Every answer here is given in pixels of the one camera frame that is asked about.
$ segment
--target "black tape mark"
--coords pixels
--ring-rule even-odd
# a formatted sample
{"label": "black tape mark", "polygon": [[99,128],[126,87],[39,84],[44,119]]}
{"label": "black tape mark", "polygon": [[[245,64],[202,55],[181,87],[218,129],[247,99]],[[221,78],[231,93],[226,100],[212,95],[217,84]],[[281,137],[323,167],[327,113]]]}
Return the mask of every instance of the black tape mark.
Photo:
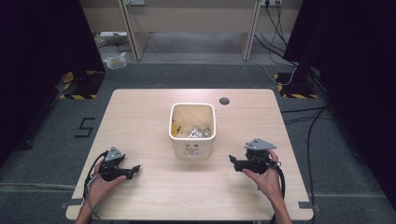
{"label": "black tape mark", "polygon": [[93,127],[83,127],[85,120],[94,120],[95,118],[84,118],[82,119],[82,122],[79,124],[79,130],[89,130],[88,134],[85,135],[75,135],[75,138],[84,138],[84,137],[90,137],[91,136],[91,132]]}

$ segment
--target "square container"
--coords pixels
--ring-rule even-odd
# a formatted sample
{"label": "square container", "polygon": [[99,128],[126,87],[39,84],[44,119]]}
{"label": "square container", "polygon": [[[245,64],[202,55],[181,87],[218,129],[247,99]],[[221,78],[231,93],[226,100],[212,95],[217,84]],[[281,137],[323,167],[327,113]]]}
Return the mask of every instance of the square container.
{"label": "square container", "polygon": [[193,103],[173,105],[169,121],[169,137],[180,159],[209,158],[216,137],[216,116],[213,105]]}

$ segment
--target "wooden desk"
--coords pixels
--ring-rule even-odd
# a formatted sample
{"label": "wooden desk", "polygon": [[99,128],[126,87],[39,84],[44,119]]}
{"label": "wooden desk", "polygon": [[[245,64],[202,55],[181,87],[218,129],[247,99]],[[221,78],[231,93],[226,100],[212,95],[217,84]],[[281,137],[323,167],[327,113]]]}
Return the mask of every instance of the wooden desk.
{"label": "wooden desk", "polygon": [[[230,99],[221,105],[219,99]],[[215,107],[217,137],[206,161],[178,159],[168,136],[175,103],[208,103]],[[265,220],[273,215],[266,197],[228,155],[244,160],[244,144],[260,137],[277,145],[286,178],[285,202],[293,220],[308,220],[311,209],[275,95],[270,90],[116,90],[106,109],[73,199],[81,198],[84,179],[94,159],[111,146],[126,154],[120,168],[141,170],[117,186],[97,215],[105,220]],[[70,205],[76,219],[79,205]]]}

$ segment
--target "plastic bag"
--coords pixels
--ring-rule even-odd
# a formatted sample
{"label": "plastic bag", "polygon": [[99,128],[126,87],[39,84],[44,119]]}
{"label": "plastic bag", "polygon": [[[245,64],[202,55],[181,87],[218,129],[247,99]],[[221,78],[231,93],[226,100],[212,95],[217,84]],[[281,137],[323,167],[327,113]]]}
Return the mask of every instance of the plastic bag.
{"label": "plastic bag", "polygon": [[125,52],[115,57],[107,57],[103,60],[109,69],[118,69],[126,66]]}

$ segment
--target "gray carpet floor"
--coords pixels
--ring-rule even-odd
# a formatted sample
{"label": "gray carpet floor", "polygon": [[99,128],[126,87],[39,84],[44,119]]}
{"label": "gray carpet floor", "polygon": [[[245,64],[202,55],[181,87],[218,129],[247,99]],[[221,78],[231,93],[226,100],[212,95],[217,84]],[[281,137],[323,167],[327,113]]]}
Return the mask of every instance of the gray carpet floor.
{"label": "gray carpet floor", "polygon": [[[266,68],[271,76],[292,71],[287,66]],[[252,64],[128,64],[107,70],[96,99],[56,99],[35,133],[33,148],[13,151],[0,168],[0,223],[73,223],[65,217],[65,203],[72,196],[111,93],[163,88],[271,89],[281,111],[327,104],[323,99],[281,97],[266,71]],[[311,200],[307,137],[313,120],[299,119],[316,112],[283,113]],[[93,127],[91,135],[75,138],[87,133],[78,129],[84,118],[94,118],[86,121]],[[370,169],[354,156],[331,110],[323,112],[313,126],[310,152],[316,223],[396,223],[395,211]]]}

